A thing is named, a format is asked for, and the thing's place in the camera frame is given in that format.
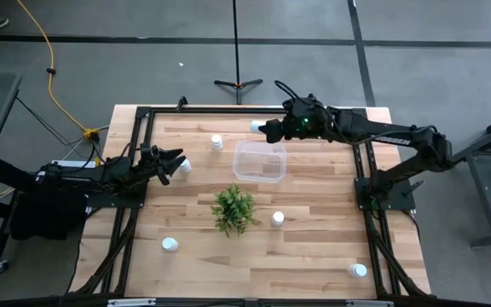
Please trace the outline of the black aluminium rig frame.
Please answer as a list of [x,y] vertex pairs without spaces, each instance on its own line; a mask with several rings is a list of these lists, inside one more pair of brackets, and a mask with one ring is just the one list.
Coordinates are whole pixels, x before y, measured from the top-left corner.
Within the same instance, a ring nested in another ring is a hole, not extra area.
[[[189,106],[177,113],[158,107],[138,119],[136,107],[118,105],[105,149],[117,154],[146,131],[162,148],[182,148],[192,165],[164,186],[152,180],[136,213],[133,241],[93,295],[155,298],[156,306],[231,304],[233,307],[277,307],[294,303],[344,304],[350,299],[394,297],[416,304],[430,286],[413,221],[400,211],[373,216],[373,224],[392,245],[413,291],[396,280],[381,251],[367,240],[366,213],[356,204],[354,180],[371,165],[386,169],[400,156],[395,146],[376,143],[352,148],[324,141],[286,144],[285,177],[278,183],[240,182],[253,195],[258,225],[231,235],[215,228],[211,206],[215,194],[236,177],[232,170],[238,142],[260,141],[250,130],[254,119],[279,118],[280,109],[240,106]],[[214,150],[211,136],[222,137]],[[274,212],[285,222],[271,224]],[[178,241],[175,252],[162,240]],[[364,264],[366,277],[349,275],[351,264]]]

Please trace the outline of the white power strip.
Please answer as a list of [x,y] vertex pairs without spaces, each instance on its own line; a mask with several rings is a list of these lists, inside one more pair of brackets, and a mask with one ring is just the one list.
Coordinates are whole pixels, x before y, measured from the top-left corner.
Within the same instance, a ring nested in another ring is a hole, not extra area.
[[76,161],[76,160],[53,160],[53,164],[57,164],[62,167],[71,167],[71,168],[87,168],[92,169],[97,167],[95,161]]

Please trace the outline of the black bag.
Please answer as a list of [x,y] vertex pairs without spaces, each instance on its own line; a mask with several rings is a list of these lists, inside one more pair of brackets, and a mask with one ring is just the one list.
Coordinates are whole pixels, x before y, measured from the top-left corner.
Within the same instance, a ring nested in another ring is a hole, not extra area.
[[65,240],[84,223],[87,197],[78,191],[56,190],[54,193],[19,192],[9,223],[14,240],[33,236]]

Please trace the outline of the green plant in white pot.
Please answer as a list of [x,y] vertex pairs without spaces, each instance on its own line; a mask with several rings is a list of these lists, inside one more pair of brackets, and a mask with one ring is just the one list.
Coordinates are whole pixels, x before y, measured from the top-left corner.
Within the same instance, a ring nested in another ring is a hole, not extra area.
[[232,183],[222,192],[215,194],[215,205],[211,206],[215,217],[215,228],[227,238],[232,233],[244,234],[252,225],[258,225],[255,200],[252,194],[242,192],[240,186]]

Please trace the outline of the black tripod stand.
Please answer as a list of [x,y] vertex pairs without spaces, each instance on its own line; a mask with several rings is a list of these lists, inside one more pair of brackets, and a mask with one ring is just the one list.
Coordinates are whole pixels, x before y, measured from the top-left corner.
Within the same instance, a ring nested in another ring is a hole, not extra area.
[[238,22],[237,22],[237,3],[236,0],[232,0],[233,10],[233,34],[234,34],[234,64],[235,64],[235,81],[228,82],[222,80],[215,80],[214,85],[227,86],[232,88],[235,93],[235,100],[237,105],[242,104],[242,92],[248,86],[259,85],[263,82],[261,78],[253,79],[246,82],[241,82],[240,78],[240,52],[239,52],[239,35],[238,35]]

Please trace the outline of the silver bracket plate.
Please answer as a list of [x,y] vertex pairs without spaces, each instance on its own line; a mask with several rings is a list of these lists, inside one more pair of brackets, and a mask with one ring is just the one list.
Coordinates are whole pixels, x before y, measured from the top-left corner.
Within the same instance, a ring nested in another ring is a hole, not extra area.
[[393,302],[383,300],[350,299],[345,303],[346,307],[395,307]]
[[107,301],[107,307],[155,307],[155,298],[120,298]]

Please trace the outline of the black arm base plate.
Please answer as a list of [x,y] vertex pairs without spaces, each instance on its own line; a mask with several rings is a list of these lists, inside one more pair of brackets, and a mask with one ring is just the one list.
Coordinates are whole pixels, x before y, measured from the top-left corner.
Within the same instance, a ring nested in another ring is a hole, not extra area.
[[141,208],[145,202],[148,180],[134,182],[131,185],[98,185],[86,189],[83,194],[88,198],[88,206],[102,208]]
[[363,211],[403,211],[415,208],[413,185],[408,181],[394,184],[390,189],[375,189],[369,178],[354,180],[357,206]]

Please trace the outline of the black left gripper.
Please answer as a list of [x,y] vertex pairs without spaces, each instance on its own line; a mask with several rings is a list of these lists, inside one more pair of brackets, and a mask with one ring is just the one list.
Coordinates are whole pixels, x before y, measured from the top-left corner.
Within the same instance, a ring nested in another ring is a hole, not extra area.
[[187,158],[180,156],[183,153],[182,148],[165,150],[156,145],[141,143],[139,151],[141,154],[138,161],[139,172],[147,174],[148,177],[156,176],[164,186],[170,184],[167,175],[172,177],[176,171],[180,171],[180,164]]

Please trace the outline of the clear plastic basket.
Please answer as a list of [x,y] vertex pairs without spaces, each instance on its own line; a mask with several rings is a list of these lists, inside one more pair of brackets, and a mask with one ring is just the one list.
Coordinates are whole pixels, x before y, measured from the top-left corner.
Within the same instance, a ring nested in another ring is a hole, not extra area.
[[282,144],[240,141],[234,149],[233,172],[241,181],[278,183],[286,175],[286,161]]

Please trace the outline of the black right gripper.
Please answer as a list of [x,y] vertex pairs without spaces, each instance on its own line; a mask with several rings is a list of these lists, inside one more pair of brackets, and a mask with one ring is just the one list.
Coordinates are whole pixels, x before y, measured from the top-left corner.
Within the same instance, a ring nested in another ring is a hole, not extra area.
[[267,143],[277,143],[283,138],[328,140],[329,117],[323,104],[314,94],[306,97],[290,98],[282,103],[286,111],[283,122],[278,119],[268,120],[263,126],[268,130]]

